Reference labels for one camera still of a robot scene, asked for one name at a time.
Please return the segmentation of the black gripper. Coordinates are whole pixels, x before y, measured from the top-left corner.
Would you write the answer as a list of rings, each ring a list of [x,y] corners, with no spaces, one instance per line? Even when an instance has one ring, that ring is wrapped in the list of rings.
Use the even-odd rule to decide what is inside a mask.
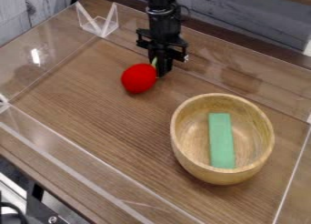
[[[155,77],[164,76],[172,68],[172,59],[184,62],[188,59],[188,43],[182,39],[182,8],[170,6],[167,9],[155,10],[146,8],[150,28],[136,30],[136,45],[148,50],[150,65],[155,69]]]

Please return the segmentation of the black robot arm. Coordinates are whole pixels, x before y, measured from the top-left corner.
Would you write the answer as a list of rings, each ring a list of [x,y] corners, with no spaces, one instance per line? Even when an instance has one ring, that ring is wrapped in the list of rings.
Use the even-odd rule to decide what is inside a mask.
[[[176,0],[146,0],[148,28],[138,28],[136,46],[148,51],[155,61],[156,76],[163,77],[172,69],[172,62],[188,59],[188,43],[182,38],[182,8]]]

